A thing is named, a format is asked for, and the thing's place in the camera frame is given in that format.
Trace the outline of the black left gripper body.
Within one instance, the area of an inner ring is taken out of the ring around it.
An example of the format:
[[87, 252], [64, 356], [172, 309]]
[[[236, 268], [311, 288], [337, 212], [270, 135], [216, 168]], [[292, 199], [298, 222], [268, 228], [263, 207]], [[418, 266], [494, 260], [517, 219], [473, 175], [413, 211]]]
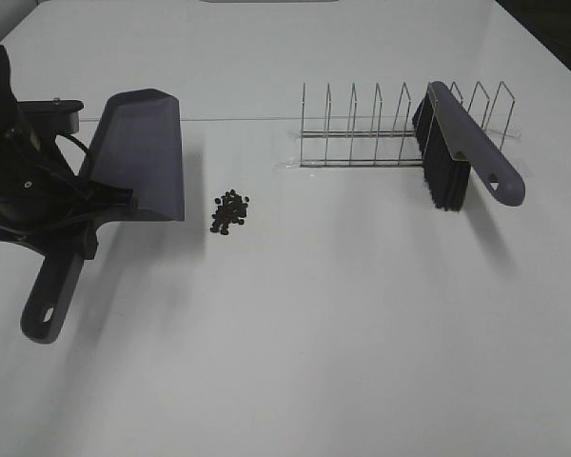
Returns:
[[100, 185], [75, 175], [55, 144], [0, 138], [0, 240], [69, 245], [71, 228], [100, 213], [86, 205], [93, 186]]

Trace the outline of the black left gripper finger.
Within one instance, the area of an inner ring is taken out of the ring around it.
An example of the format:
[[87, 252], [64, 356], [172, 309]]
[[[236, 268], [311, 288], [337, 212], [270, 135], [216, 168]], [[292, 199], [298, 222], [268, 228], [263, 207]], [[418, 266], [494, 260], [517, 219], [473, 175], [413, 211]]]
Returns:
[[134, 214], [138, 208], [133, 189], [93, 186], [91, 190], [92, 193], [86, 205], [94, 210], [117, 210], [124, 214]]
[[73, 226], [69, 234], [69, 259], [93, 260], [99, 243], [96, 227], [92, 223]]

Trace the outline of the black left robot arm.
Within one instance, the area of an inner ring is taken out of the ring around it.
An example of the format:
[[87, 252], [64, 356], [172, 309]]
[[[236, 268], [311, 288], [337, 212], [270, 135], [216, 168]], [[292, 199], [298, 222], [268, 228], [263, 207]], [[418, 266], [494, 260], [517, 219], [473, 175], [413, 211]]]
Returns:
[[0, 230], [39, 253], [63, 245], [90, 260], [98, 227], [131, 215], [137, 202], [131, 189], [76, 174], [58, 148], [57, 137], [74, 139], [82, 107], [77, 100], [18, 101], [0, 45]]

